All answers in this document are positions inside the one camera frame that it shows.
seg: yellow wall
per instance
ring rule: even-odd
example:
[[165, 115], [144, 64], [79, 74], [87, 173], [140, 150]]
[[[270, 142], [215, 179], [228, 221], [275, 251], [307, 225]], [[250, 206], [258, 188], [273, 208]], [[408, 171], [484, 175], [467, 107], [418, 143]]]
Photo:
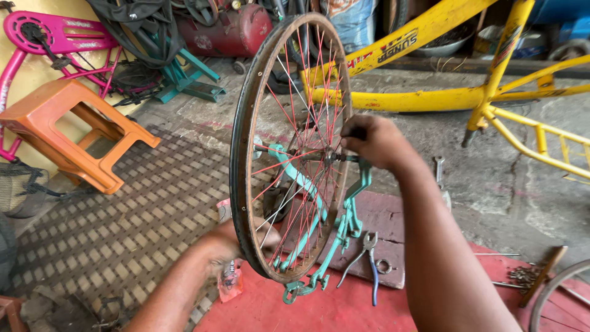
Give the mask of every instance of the yellow wall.
[[[16, 7], [12, 8], [13, 11], [27, 10], [45, 14], [98, 21], [96, 15], [90, 8], [90, 5], [85, 0], [14, 0], [14, 2]], [[4, 18], [7, 15], [8, 11], [0, 9], [0, 23], [4, 21]], [[0, 34], [0, 69], [4, 69], [6, 67], [6, 64], [8, 64], [8, 61], [15, 49], [16, 46], [8, 40], [4, 34], [4, 30], [2, 30], [2, 33]], [[94, 67], [102, 67], [104, 65], [106, 53], [106, 50], [81, 52], [82, 56], [86, 58]], [[112, 60], [114, 60], [115, 53], [116, 52], [114, 51], [111, 55]], [[82, 65], [85, 64], [85, 62], [79, 58], [76, 60], [78, 60], [78, 62], [80, 62]], [[35, 56], [32, 54], [27, 55], [24, 63], [18, 70], [17, 75], [12, 82], [11, 88], [8, 92], [8, 103], [6, 106], [10, 107], [17, 100], [25, 97], [33, 90], [40, 87], [42, 84], [63, 76], [60, 71], [52, 69], [50, 65], [51, 60], [49, 60], [49, 58], [46, 56]], [[73, 73], [75, 70], [70, 67], [70, 72]], [[94, 91], [98, 92], [98, 87], [91, 81], [84, 78], [80, 78], [79, 80]], [[105, 100], [113, 105], [120, 101], [121, 97], [118, 95], [113, 95], [112, 98], [109, 98], [107, 96]], [[127, 115], [136, 108], [137, 105], [129, 105], [121, 106], [117, 109], [122, 114]], [[86, 123], [82, 122], [72, 114], [68, 114], [61, 118], [56, 123], [56, 127], [66, 137], [70, 138], [74, 142], [79, 141], [86, 134], [86, 132], [90, 130], [90, 127], [86, 125]], [[4, 148], [7, 149], [13, 140], [14, 134], [5, 130]], [[21, 147], [17, 152], [17, 156], [19, 156], [23, 162], [26, 162], [31, 166], [48, 170], [51, 175], [54, 175], [57, 172], [57, 166], [55, 164], [53, 164], [26, 143], [21, 144]]]

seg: pliers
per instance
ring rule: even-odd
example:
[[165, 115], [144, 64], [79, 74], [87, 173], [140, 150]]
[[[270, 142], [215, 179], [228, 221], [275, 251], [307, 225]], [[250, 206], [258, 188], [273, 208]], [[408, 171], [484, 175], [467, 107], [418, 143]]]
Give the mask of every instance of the pliers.
[[375, 232], [375, 236], [371, 240], [369, 238], [369, 232], [366, 232], [365, 237], [363, 239], [363, 251], [355, 257], [346, 267], [344, 270], [344, 274], [342, 275], [342, 279], [336, 286], [336, 288], [340, 287], [342, 281], [344, 281], [344, 277], [348, 273], [348, 269], [359, 260], [359, 258], [366, 252], [369, 252], [369, 263], [371, 264], [371, 270], [373, 270], [373, 307], [377, 306], [377, 287], [379, 286], [379, 276], [377, 275], [377, 266], [375, 266], [375, 258], [373, 258], [373, 253], [375, 251], [375, 245], [377, 244], [377, 232]]

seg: woven mat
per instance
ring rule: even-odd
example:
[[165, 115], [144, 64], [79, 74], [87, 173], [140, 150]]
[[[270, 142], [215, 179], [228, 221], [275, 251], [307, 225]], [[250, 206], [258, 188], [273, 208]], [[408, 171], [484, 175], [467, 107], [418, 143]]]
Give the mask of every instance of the woven mat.
[[[28, 298], [43, 284], [78, 295], [96, 311], [100, 298], [123, 293], [134, 310], [216, 225], [215, 205], [230, 192], [228, 156], [155, 126], [148, 130], [162, 142], [156, 149], [136, 144], [121, 157], [113, 168], [125, 181], [119, 191], [58, 203], [17, 240], [12, 296]], [[207, 290], [193, 324], [218, 296], [215, 286]]]

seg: red air compressor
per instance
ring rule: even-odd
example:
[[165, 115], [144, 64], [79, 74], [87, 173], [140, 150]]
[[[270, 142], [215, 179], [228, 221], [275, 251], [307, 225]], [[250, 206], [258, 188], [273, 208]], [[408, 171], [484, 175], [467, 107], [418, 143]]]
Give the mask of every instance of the red air compressor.
[[220, 11], [219, 19], [210, 27], [184, 17], [176, 17], [176, 21], [191, 54], [236, 57], [234, 69], [238, 74], [244, 74], [243, 59], [240, 58], [254, 57], [273, 25], [262, 6], [232, 4], [232, 7]]

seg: wrench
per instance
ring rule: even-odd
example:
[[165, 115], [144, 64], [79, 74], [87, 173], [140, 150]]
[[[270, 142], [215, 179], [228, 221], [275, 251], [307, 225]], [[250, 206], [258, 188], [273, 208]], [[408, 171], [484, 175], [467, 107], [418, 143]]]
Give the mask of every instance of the wrench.
[[437, 169], [436, 169], [436, 176], [437, 176], [437, 183], [440, 189], [443, 189], [443, 156], [434, 157], [434, 161], [437, 162]]

